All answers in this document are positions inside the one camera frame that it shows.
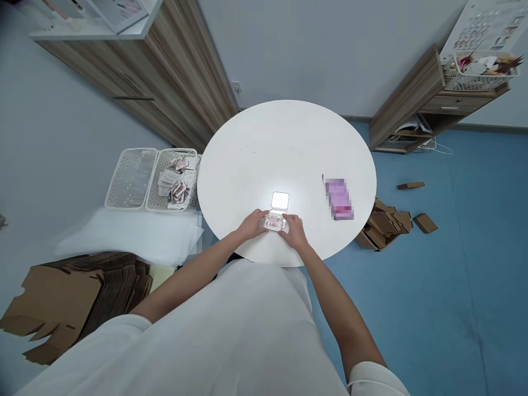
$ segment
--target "baseboard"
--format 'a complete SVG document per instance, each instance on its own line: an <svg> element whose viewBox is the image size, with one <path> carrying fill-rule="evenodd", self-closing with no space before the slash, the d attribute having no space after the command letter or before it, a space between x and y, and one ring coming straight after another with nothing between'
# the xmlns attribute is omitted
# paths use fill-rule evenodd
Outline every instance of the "baseboard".
<svg viewBox="0 0 528 396"><path fill-rule="evenodd" d="M372 121L372 117L357 117L355 115L341 115L348 122L360 122L368 124ZM482 133L499 133L509 135L528 135L528 127L521 126L505 126L505 125L481 125L481 124L455 124L450 129L482 132Z"/></svg>

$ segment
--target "blue carpet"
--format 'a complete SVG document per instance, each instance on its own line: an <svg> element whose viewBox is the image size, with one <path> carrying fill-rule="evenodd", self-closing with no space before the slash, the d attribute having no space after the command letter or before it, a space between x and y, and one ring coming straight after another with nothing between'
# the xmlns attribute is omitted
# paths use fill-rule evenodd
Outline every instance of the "blue carpet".
<svg viewBox="0 0 528 396"><path fill-rule="evenodd" d="M353 125L368 141L368 126ZM383 252L352 242L325 263L411 395L521 394L528 389L528 212L519 203L528 193L528 136L447 131L438 141L455 154L373 153L377 196L413 217L426 212L438 230L424 234L415 225ZM396 189L407 182L426 186ZM344 380L310 281L309 290Z"/></svg>

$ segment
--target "hand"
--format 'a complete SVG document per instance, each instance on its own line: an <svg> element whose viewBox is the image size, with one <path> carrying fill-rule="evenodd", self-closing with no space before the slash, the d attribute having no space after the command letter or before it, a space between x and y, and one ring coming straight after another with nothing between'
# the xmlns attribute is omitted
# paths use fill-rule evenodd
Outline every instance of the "hand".
<svg viewBox="0 0 528 396"><path fill-rule="evenodd" d="M249 216L247 216L242 224L236 229L236 233L240 236L243 242L253 239L254 237L259 236L260 234L268 231L264 227L260 227L260 220L263 219L270 211L261 211L260 209L255 209L252 211Z"/></svg>
<svg viewBox="0 0 528 396"><path fill-rule="evenodd" d="M310 246L306 239L306 234L304 233L303 221L301 218L296 214L283 213L282 216L288 221L288 224L290 224L290 232L285 233L280 230L278 234L284 238L288 245L296 251L299 251L299 249L303 249L306 246Z"/></svg>

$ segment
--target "white sleeve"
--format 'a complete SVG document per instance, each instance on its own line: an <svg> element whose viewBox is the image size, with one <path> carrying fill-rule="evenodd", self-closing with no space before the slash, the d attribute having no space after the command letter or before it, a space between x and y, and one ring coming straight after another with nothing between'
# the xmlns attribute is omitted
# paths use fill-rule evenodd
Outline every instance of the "white sleeve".
<svg viewBox="0 0 528 396"><path fill-rule="evenodd" d="M346 389L351 396L410 396L391 370L374 362L356 364Z"/></svg>
<svg viewBox="0 0 528 396"><path fill-rule="evenodd" d="M110 319L67 350L15 396L68 394L101 366L119 356L151 325L139 315Z"/></svg>

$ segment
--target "white shirt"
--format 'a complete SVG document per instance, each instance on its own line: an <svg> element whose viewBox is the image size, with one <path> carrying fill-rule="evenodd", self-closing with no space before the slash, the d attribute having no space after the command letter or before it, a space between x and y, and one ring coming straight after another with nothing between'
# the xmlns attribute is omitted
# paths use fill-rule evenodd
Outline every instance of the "white shirt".
<svg viewBox="0 0 528 396"><path fill-rule="evenodd" d="M155 324L104 323L17 395L347 395L306 291L295 268L233 261ZM372 362L350 381L355 396L408 395Z"/></svg>

